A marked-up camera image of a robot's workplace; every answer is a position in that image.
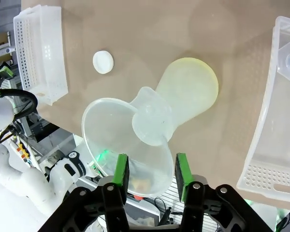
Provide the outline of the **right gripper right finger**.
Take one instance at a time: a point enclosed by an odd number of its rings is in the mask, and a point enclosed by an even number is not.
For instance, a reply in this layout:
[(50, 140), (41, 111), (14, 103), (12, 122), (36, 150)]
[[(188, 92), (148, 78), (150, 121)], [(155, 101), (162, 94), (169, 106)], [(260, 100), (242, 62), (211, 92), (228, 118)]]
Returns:
[(207, 214), (223, 232), (271, 232), (272, 229), (230, 185), (215, 189), (196, 180), (185, 153), (178, 153), (175, 177), (179, 198), (184, 202), (181, 232), (201, 232)]

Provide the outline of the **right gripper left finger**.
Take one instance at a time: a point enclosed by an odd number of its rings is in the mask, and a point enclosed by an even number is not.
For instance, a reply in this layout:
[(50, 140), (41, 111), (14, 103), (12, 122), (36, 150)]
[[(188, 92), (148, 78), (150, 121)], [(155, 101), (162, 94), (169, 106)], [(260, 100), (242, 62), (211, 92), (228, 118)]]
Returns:
[(99, 216), (104, 215), (109, 232), (129, 230), (124, 204), (129, 182), (129, 158), (119, 154), (111, 182), (91, 191), (77, 187), (55, 210), (41, 232), (84, 232)]

